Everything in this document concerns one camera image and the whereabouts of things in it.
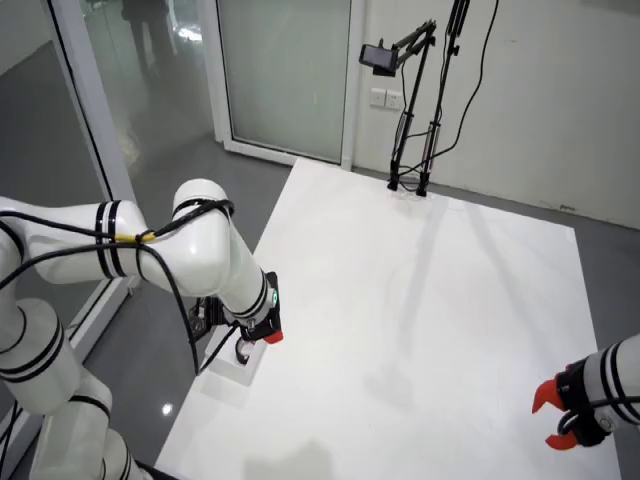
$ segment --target yellow cable tie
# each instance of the yellow cable tie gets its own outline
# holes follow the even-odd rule
[[[136,243],[135,235],[127,235],[124,233],[116,233],[115,235],[116,242],[120,243]],[[147,233],[142,237],[142,243],[152,242],[156,239],[156,236],[153,233]]]

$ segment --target door frame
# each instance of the door frame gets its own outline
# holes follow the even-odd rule
[[[40,0],[51,39],[79,119],[89,158],[105,200],[132,200],[133,186],[124,153],[118,143],[113,118],[100,78],[89,33],[78,0]],[[87,298],[67,329],[77,358],[84,362],[114,314],[139,279],[101,281]],[[13,428],[0,480],[11,476],[42,424],[41,416],[21,408]],[[0,448],[4,447],[11,410],[0,421]]]
[[[345,87],[342,153],[340,166],[351,170],[355,145],[356,120],[360,85],[358,58],[364,38],[365,0],[351,0],[349,20],[349,44],[347,52],[347,79]],[[225,150],[261,158],[284,165],[293,165],[300,155],[244,143],[233,138],[229,109],[229,96],[222,56],[222,37],[218,16],[218,1],[198,0],[205,53],[205,68],[209,80],[209,96],[213,109],[216,140]]]

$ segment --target white robotic arm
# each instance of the white robotic arm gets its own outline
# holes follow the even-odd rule
[[[568,365],[536,391],[533,413],[545,403],[566,411],[558,434],[547,438],[556,450],[600,444],[614,430],[640,425],[640,335]]]
[[[31,478],[149,477],[108,430],[109,390],[75,359],[53,308],[16,302],[10,275],[23,262],[46,257],[35,268],[51,283],[139,275],[176,294],[215,296],[244,338],[282,339],[277,280],[233,226],[222,188],[189,181],[173,208],[175,228],[151,232],[132,202],[44,208],[0,197],[0,378],[25,410],[45,415]]]

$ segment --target white tabletop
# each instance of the white tabletop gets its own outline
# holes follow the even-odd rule
[[[596,350],[572,229],[298,160],[256,255],[284,341],[196,379],[157,467],[188,480],[611,479],[536,387]]]

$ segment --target black stand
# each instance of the black stand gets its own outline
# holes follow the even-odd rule
[[[440,77],[440,90],[438,92],[438,101],[436,103],[436,111],[433,116],[433,121],[429,124],[429,131],[425,140],[424,152],[422,154],[422,170],[420,172],[420,183],[416,194],[421,197],[427,196],[427,186],[429,185],[429,178],[431,177],[431,171],[433,170],[433,162],[436,155],[436,146],[438,143],[438,136],[440,134],[440,120],[442,117],[442,97],[444,96],[444,88],[447,83],[447,76],[449,75],[449,65],[451,64],[451,57],[457,56],[460,52],[460,46],[456,45],[456,39],[460,37],[462,27],[464,26],[464,20],[469,10],[470,0],[454,0],[453,8],[451,9],[451,15],[449,16],[449,23],[447,24],[447,33],[449,37],[449,45],[447,48],[446,59],[442,67],[442,75]]]
[[[413,122],[413,109],[418,97],[418,89],[420,88],[420,82],[422,81],[422,74],[424,72],[424,65],[427,61],[427,53],[430,45],[435,45],[436,40],[433,36],[433,32],[436,29],[436,24],[432,20],[425,22],[415,32],[394,44],[391,49],[398,50],[407,45],[406,52],[398,57],[396,64],[396,70],[402,66],[407,59],[413,55],[417,55],[422,50],[422,57],[420,58],[420,65],[418,67],[418,73],[416,75],[416,81],[413,84],[413,92],[411,93],[411,100],[409,100],[409,108],[402,112],[400,117],[400,124],[398,125],[398,132],[396,132],[396,138],[393,144],[393,154],[391,156],[391,168],[390,177],[387,188],[389,190],[396,191],[398,189],[398,181],[400,176],[398,174],[398,168],[400,167],[400,161],[404,154],[404,148],[409,137],[409,131],[411,130],[411,123]],[[420,36],[425,35],[425,38],[416,43]]]

